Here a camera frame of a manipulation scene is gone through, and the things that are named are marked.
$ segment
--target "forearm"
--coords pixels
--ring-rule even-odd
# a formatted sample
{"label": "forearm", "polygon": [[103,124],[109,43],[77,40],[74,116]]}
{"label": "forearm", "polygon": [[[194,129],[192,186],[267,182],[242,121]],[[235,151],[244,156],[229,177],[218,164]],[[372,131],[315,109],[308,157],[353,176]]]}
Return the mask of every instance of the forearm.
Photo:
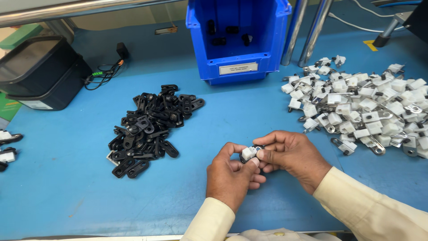
{"label": "forearm", "polygon": [[206,198],[181,240],[223,241],[235,220],[235,214],[223,202]]}
{"label": "forearm", "polygon": [[428,237],[428,213],[382,195],[334,167],[313,196],[359,241]]}

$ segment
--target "bin label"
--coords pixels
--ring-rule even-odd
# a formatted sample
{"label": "bin label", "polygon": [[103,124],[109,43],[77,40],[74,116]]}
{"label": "bin label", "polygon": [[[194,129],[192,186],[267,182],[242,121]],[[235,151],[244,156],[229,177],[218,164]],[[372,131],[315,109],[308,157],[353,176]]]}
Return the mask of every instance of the bin label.
{"label": "bin label", "polygon": [[20,100],[19,102],[30,107],[31,109],[52,110],[53,108],[39,100]]}
{"label": "bin label", "polygon": [[248,71],[257,71],[258,69],[259,69],[259,64],[256,62],[234,64],[234,65],[219,67],[220,75],[233,74],[233,73],[239,73],[239,72],[248,72]]}

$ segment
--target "black plastic container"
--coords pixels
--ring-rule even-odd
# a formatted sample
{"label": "black plastic container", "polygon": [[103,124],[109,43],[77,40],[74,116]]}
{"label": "black plastic container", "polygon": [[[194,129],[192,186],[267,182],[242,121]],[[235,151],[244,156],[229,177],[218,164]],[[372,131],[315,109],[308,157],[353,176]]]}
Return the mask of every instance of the black plastic container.
{"label": "black plastic container", "polygon": [[83,87],[82,78],[91,74],[91,68],[80,56],[56,84],[43,95],[36,97],[6,95],[6,98],[17,100],[32,109],[59,111],[67,107]]}
{"label": "black plastic container", "polygon": [[63,36],[27,39],[0,59],[0,91],[13,96],[43,95],[78,58]]}

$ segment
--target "blue work surface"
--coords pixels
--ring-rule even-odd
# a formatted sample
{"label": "blue work surface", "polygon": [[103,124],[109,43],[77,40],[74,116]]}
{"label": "blue work surface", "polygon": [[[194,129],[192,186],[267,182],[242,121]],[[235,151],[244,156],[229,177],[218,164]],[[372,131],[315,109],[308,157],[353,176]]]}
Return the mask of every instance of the blue work surface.
{"label": "blue work surface", "polygon": [[[349,10],[350,1],[334,3],[346,21],[359,14],[362,27],[382,28],[390,19]],[[403,12],[401,8],[376,10]],[[0,240],[51,235],[137,236],[183,234],[205,198],[206,167],[226,142],[251,145],[272,130],[303,131],[301,111],[287,112],[290,96],[280,90],[281,78],[301,74],[296,66],[307,23],[315,6],[308,7],[293,62],[281,66],[265,80],[209,86],[199,80],[196,60],[184,22],[178,33],[154,36],[169,24],[115,30],[76,30],[73,47],[95,70],[114,63],[116,43],[131,53],[127,69],[95,91],[82,89],[62,111],[36,111],[23,106],[8,126],[24,138],[12,145],[17,161],[0,173]],[[376,20],[379,26],[367,21]],[[408,31],[393,33],[387,46],[371,51],[365,40],[376,33],[355,31],[327,19],[311,63],[340,54],[347,58],[341,70],[382,72],[392,63],[406,64],[406,77],[428,79],[427,45]],[[113,126],[127,110],[135,110],[132,97],[158,93],[161,84],[177,84],[178,93],[195,94],[206,105],[171,131],[168,140],[180,151],[178,158],[152,161],[135,179],[117,179],[105,157],[114,138]],[[428,162],[410,158],[400,149],[387,148],[376,156],[363,145],[349,157],[330,144],[332,136],[313,131],[308,137],[332,165],[371,188],[413,207],[428,211]],[[248,192],[230,232],[247,229],[295,231],[347,230],[287,172],[265,174],[267,182]]]}

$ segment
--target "black base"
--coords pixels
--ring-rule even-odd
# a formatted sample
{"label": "black base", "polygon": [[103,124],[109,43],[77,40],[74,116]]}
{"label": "black base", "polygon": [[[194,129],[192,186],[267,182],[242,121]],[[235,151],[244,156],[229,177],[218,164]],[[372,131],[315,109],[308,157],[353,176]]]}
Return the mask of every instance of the black base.
{"label": "black base", "polygon": [[379,36],[376,38],[376,40],[373,42],[373,46],[376,48],[382,48],[383,46],[385,46],[385,44],[388,42],[388,40],[391,38],[391,36],[389,37],[382,37],[380,34]]}

